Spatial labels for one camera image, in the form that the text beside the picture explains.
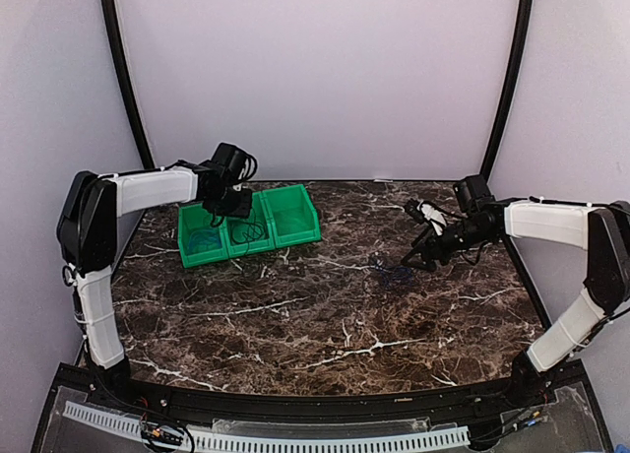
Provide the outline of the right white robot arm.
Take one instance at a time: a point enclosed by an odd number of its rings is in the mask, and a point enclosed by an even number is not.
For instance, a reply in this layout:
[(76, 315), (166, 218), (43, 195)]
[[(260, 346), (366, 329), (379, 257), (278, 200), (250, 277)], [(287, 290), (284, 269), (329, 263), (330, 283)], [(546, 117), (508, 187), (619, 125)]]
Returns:
[(587, 254), (587, 273), (579, 295), (526, 350), (526, 369), (503, 384), (503, 400), (513, 408), (522, 408), (540, 390), (537, 375), (583, 347), (628, 301), (629, 204), (484, 198), (466, 209), (465, 215), (447, 224), (432, 203), (408, 201), (406, 213), (426, 228), (403, 257), (402, 265), (434, 272), (456, 253), (504, 236), (575, 246)]

